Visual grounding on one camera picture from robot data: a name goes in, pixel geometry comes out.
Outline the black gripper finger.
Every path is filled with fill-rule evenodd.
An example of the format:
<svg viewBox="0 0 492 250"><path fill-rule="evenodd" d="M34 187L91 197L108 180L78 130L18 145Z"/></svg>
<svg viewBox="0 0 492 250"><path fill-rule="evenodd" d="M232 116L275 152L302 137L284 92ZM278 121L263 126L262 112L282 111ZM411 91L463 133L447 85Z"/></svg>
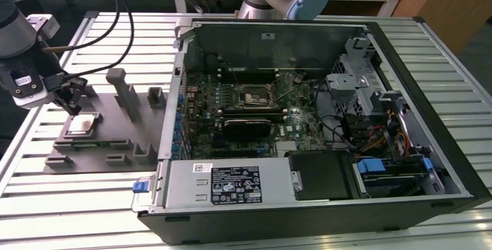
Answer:
<svg viewBox="0 0 492 250"><path fill-rule="evenodd" d="M67 104L71 108L75 108L84 95L84 89L87 86L87 79L76 77L68 80L68 100Z"/></svg>
<svg viewBox="0 0 492 250"><path fill-rule="evenodd" d="M79 89L70 87L62 88L54 92L55 104L62 107L70 115L79 114Z"/></svg>

